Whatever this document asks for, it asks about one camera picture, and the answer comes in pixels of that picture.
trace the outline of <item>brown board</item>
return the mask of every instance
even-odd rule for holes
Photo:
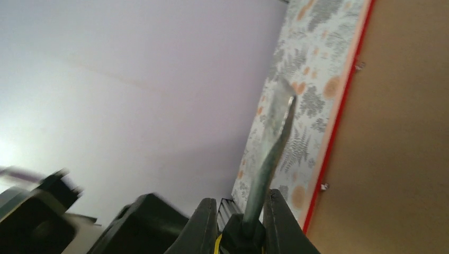
[[[449,1],[377,0],[308,237],[323,253],[449,253]]]

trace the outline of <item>floral patterned fabric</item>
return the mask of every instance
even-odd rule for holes
[[[257,170],[266,109],[276,81],[285,78],[296,90],[298,101],[291,136],[271,188],[280,190],[298,219],[364,1],[290,0],[232,190],[242,211]]]

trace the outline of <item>white wall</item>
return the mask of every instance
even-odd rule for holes
[[[229,197],[286,4],[0,2],[0,165],[85,188],[109,223],[158,192],[191,214]]]

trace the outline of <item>red edge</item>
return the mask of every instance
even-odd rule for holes
[[[342,101],[340,103],[340,108],[338,109],[337,116],[335,118],[334,128],[332,129],[332,133],[330,134],[329,143],[327,145],[326,153],[325,153],[324,158],[323,158],[323,163],[321,165],[320,174],[318,175],[318,181],[317,181],[317,184],[315,186],[315,190],[313,191],[312,200],[310,201],[309,210],[307,211],[306,220],[304,221],[304,226],[302,228],[302,231],[304,233],[307,233],[307,229],[309,228],[310,221],[312,219],[313,209],[315,208],[315,203],[317,201],[318,192],[321,189],[321,182],[322,182],[324,173],[326,171],[327,165],[329,163],[330,152],[331,152],[332,146],[333,146],[333,144],[335,142],[335,136],[337,134],[337,130],[338,130],[338,127],[339,127],[339,124],[340,124],[340,120],[342,118],[342,111],[343,111],[343,108],[345,106],[346,96],[348,94],[348,90],[349,90],[352,78],[354,76],[354,73],[355,73],[355,61],[358,58],[358,56],[360,54],[360,51],[362,49],[363,39],[365,38],[366,27],[368,26],[368,22],[369,22],[370,17],[371,17],[371,13],[372,13],[372,10],[373,10],[374,2],[375,2],[375,0],[371,0],[370,5],[368,6],[368,11],[367,11],[367,14],[366,14],[366,18],[365,18],[364,24],[362,26],[362,32],[360,34],[360,39],[358,41],[358,45],[357,45],[357,48],[356,48],[356,51],[355,51],[354,59],[352,60],[352,63],[351,63],[351,71],[349,73],[348,80],[346,82],[345,90],[343,91],[343,96],[342,96]]]

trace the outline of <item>black object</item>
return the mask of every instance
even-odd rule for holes
[[[265,228],[258,221],[252,238],[243,234],[243,214],[233,214],[223,229],[220,245],[229,253],[261,254],[265,241]]]
[[[217,202],[205,198],[165,254],[213,254],[217,233]]]
[[[278,189],[270,189],[264,205],[267,254],[319,254],[302,232]]]
[[[65,174],[56,172],[41,181],[37,189],[50,193],[68,210],[80,197],[80,192],[63,181]]]
[[[142,195],[119,213],[88,254],[162,254],[187,222],[155,194]]]
[[[60,254],[75,228],[47,193],[10,188],[0,194],[0,253]]]

